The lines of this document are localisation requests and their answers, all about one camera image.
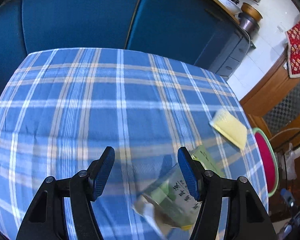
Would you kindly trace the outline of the blue kitchen cabinet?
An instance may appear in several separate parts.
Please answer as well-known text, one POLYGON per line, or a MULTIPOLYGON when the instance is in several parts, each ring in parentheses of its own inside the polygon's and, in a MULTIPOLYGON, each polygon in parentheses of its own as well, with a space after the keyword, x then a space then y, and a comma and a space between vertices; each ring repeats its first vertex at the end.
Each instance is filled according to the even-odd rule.
POLYGON ((250 46, 214 0, 0 0, 0 95, 35 51, 136 50, 229 78, 250 46))

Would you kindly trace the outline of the yellow white sponge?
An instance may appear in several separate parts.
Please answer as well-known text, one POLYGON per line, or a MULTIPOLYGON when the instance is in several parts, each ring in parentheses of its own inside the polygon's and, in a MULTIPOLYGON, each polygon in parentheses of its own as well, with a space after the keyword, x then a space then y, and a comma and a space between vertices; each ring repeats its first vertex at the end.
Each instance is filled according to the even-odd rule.
POLYGON ((237 148, 244 150, 247 142, 247 128, 229 111, 219 109, 209 124, 237 148))

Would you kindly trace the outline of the blue plaid tablecloth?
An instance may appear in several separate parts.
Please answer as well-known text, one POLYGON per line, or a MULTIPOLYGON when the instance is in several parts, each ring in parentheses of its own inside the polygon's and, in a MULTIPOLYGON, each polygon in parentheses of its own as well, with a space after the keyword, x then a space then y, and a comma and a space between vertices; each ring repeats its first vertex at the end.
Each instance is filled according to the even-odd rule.
POLYGON ((223 78, 173 59, 101 48, 29 54, 0 97, 0 231, 15 239, 43 180, 73 176, 107 146, 116 160, 92 203, 105 239, 158 239, 132 206, 181 146, 205 146, 226 177, 247 177, 268 207, 253 133, 244 150, 228 142, 210 126, 221 108, 249 125, 223 78))

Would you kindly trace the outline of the clear plastic bag on rack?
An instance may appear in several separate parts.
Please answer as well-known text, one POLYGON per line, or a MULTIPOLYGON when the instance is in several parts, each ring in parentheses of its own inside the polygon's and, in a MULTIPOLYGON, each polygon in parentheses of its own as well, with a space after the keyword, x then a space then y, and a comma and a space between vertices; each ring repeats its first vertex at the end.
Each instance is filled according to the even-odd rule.
POLYGON ((293 144, 289 143, 289 149, 284 154, 285 161, 286 161, 286 178, 287 180, 295 180, 297 178, 296 171, 295 171, 295 159, 296 153, 293 151, 293 144))

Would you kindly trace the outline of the wooden door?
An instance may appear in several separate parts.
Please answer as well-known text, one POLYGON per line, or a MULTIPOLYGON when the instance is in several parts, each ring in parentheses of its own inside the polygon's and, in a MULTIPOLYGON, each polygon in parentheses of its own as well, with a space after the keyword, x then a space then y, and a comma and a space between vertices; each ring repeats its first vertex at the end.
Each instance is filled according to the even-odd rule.
POLYGON ((282 128, 273 132, 270 124, 264 119, 269 111, 300 84, 300 78, 291 79, 288 70, 284 68, 287 58, 288 53, 285 50, 265 76, 240 100, 251 127, 260 128, 274 149, 300 131, 300 114, 291 121, 285 121, 282 128))

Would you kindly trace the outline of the dark pressure cooker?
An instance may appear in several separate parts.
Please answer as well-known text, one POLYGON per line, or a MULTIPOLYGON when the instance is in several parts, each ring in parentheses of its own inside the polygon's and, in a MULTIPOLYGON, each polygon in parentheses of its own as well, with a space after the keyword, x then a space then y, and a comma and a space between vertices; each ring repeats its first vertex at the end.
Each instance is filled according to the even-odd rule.
POLYGON ((239 13, 238 18, 240 22, 239 26, 253 39, 260 29, 259 22, 263 18, 261 13, 252 5, 244 2, 241 6, 241 13, 239 13))

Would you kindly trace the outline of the white bowl on counter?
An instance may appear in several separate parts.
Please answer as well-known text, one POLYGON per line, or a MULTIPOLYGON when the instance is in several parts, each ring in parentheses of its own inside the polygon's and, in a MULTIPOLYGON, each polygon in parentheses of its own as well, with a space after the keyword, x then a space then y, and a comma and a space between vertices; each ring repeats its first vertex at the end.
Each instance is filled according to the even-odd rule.
POLYGON ((224 5, 226 7, 226 9, 228 9, 231 12, 231 14, 234 16, 236 16, 242 12, 240 7, 231 0, 218 0, 218 1, 221 2, 222 5, 224 5))

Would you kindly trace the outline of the red patterned cloth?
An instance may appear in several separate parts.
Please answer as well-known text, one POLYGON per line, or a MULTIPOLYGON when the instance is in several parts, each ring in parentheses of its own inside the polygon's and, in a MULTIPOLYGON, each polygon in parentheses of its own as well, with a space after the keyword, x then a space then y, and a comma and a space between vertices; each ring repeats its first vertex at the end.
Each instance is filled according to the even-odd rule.
POLYGON ((300 21, 286 32, 289 77, 300 78, 300 21))

